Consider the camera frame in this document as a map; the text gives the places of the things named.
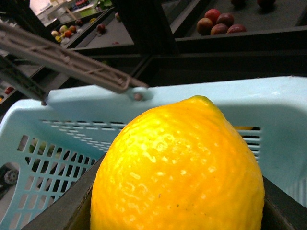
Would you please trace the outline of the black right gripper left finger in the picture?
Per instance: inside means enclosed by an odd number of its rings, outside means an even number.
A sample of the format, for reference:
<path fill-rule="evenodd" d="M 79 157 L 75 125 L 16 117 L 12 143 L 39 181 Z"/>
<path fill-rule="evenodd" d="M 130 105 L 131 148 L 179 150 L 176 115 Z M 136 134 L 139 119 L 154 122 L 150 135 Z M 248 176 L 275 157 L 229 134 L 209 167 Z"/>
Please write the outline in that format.
<path fill-rule="evenodd" d="M 55 203 L 30 221 L 24 230 L 88 230 L 92 187 L 100 158 Z"/>

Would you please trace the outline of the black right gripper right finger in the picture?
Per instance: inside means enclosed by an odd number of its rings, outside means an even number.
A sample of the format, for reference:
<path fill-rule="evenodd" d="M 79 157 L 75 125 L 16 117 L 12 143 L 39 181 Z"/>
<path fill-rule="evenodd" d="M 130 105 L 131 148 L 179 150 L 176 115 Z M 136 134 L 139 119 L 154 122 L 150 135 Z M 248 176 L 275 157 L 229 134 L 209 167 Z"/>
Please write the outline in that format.
<path fill-rule="evenodd" d="M 296 202 L 283 190 L 263 177 L 265 204 L 262 230 L 305 230 L 307 208 Z"/>

